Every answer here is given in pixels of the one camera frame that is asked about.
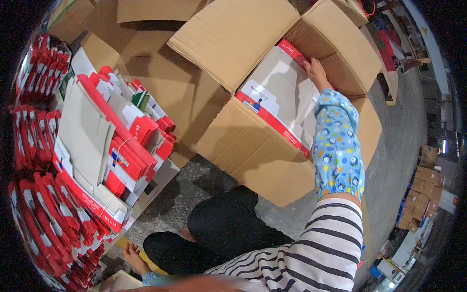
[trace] gray floor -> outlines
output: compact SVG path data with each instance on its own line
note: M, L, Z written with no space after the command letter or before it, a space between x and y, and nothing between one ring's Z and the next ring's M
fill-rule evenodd
M366 173L364 196L368 215L364 214L364 243L367 248L361 258L368 262L357 271L355 291L370 276L368 269L394 227L400 201L417 164L419 147L427 140L425 104L417 68L400 77L394 107L386 106L377 81L369 92L369 98L383 131ZM144 211L126 237L142 246L144 238L153 232L180 234L186 226L188 214L197 203L234 186L236 182L231 177L196 156ZM268 225L297 238L315 204L316 195L312 192L284 208L260 198L256 208Z

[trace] black pants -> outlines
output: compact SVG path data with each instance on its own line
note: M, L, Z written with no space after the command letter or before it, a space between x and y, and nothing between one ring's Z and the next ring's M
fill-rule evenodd
M293 242L256 217L257 203L258 195L245 186L204 200L188 216L188 230L197 242L172 232L152 233L144 240L144 251L171 275L193 274L249 251Z

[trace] blue polka dot sleeve cover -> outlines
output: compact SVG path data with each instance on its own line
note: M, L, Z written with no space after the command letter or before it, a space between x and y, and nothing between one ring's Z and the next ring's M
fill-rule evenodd
M360 154L358 112L348 99L330 88L314 108L316 133L312 150L318 199L347 192L361 201L365 171Z

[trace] striped shirt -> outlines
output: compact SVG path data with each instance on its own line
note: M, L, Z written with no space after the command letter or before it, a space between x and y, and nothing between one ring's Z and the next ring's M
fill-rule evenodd
M325 199L297 241L248 252L206 273L246 278L246 292L351 291L362 243L361 210L346 199Z

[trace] person's left hand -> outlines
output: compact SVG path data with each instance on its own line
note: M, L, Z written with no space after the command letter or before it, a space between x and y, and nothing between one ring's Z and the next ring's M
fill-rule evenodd
M123 259L132 265L141 275L152 272L149 265L141 258L138 245L127 242L122 249Z

